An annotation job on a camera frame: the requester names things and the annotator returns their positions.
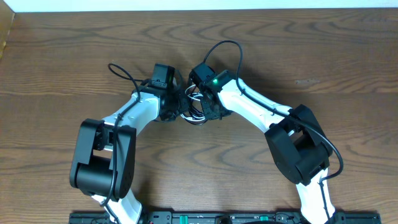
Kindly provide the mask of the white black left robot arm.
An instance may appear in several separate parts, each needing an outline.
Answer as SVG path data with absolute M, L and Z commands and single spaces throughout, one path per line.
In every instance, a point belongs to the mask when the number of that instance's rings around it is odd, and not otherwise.
M 140 223 L 142 204 L 131 185 L 134 177 L 136 139 L 151 122 L 168 123 L 188 109 L 180 72 L 155 64 L 149 79 L 138 80 L 121 66 L 109 63 L 116 76 L 134 89 L 129 101 L 103 119 L 84 120 L 78 132 L 70 185 L 95 199 L 113 223 Z

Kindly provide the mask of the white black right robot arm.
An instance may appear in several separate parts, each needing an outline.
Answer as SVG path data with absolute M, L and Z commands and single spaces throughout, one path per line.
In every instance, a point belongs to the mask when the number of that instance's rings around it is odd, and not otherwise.
M 205 63 L 193 68 L 189 77 L 203 95 L 205 118 L 218 119 L 232 111 L 259 128 L 275 165 L 296 185 L 303 217 L 310 223 L 330 221 L 335 208 L 327 183 L 320 180 L 328 174 L 333 150 L 312 111 L 304 105 L 291 108 L 278 104 L 232 72 L 216 73 Z

